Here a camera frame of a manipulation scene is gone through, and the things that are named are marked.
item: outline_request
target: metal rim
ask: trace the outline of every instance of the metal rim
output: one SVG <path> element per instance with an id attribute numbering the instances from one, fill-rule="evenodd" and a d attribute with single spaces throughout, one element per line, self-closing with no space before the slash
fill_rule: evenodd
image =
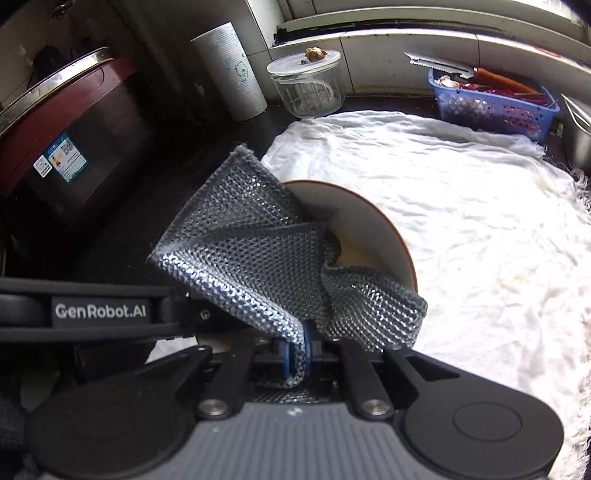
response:
<path id="1" fill-rule="evenodd" d="M 51 95 L 73 80 L 78 79 L 89 71 L 111 60 L 114 60 L 114 58 L 111 56 L 109 48 L 100 48 L 71 62 L 50 77 L 28 89 L 17 100 L 11 103 L 6 110 L 0 113 L 0 138 L 6 135 L 14 125 L 39 103 L 47 100 Z"/>

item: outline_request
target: sticker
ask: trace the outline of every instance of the sticker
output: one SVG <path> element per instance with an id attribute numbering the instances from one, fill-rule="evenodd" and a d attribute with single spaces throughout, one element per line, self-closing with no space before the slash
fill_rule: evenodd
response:
<path id="1" fill-rule="evenodd" d="M 57 137 L 45 151 L 45 157 L 68 183 L 74 180 L 87 164 L 86 159 L 65 132 Z"/>
<path id="2" fill-rule="evenodd" d="M 39 159 L 33 164 L 33 167 L 37 170 L 39 175 L 41 175 L 42 179 L 47 177 L 47 174 L 51 171 L 51 164 L 47 161 L 45 155 L 39 157 Z"/>

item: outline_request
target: glass jar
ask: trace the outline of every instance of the glass jar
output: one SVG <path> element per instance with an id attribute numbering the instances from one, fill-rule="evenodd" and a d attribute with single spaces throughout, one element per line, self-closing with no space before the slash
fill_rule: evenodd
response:
<path id="1" fill-rule="evenodd" d="M 285 108 L 298 118 L 325 116 L 343 106 L 345 95 L 336 74 L 340 52 L 326 53 L 315 62 L 303 53 L 290 55 L 267 67 Z"/>

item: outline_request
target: screw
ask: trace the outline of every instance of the screw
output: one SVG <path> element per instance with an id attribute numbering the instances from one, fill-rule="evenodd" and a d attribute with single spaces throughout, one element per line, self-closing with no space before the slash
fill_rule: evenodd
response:
<path id="1" fill-rule="evenodd" d="M 361 404 L 361 408 L 365 413 L 377 417 L 378 415 L 384 415 L 390 411 L 390 403 L 384 400 L 366 400 Z"/>
<path id="2" fill-rule="evenodd" d="M 219 415 L 224 415 L 228 411 L 228 404 L 223 400 L 211 398 L 209 400 L 203 400 L 199 404 L 199 410 L 206 415 L 217 417 Z"/>

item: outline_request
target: white towel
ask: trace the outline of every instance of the white towel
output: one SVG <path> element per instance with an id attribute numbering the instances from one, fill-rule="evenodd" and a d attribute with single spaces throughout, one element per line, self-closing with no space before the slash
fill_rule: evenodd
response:
<path id="1" fill-rule="evenodd" d="M 579 480 L 591 423 L 591 220 L 582 184 L 522 136 L 396 112 L 296 122 L 262 162 L 365 196 L 428 301 L 415 349 L 529 393 L 565 429 L 551 476 Z"/>

